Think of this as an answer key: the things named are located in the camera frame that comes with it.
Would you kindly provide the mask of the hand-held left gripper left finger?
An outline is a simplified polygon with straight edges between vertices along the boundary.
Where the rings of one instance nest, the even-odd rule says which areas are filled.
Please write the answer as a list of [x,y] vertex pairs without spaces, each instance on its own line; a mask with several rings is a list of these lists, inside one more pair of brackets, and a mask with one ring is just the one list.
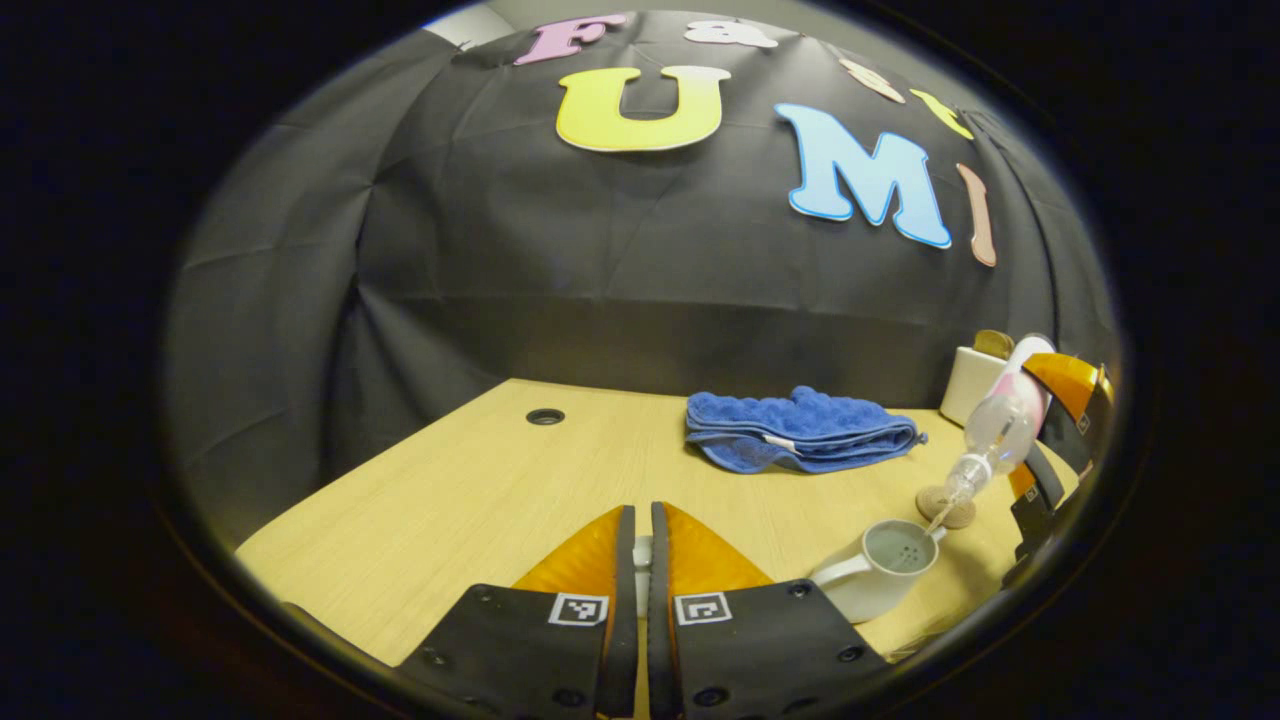
[[467,588],[398,675],[476,719],[631,717],[635,515],[603,512],[512,585]]

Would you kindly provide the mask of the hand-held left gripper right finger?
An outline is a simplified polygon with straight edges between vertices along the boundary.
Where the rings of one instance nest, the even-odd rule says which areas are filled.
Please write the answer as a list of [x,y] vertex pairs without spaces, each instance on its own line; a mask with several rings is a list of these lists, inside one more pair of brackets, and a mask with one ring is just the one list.
[[776,582],[691,514],[652,505],[654,719],[804,719],[888,662],[808,579]]

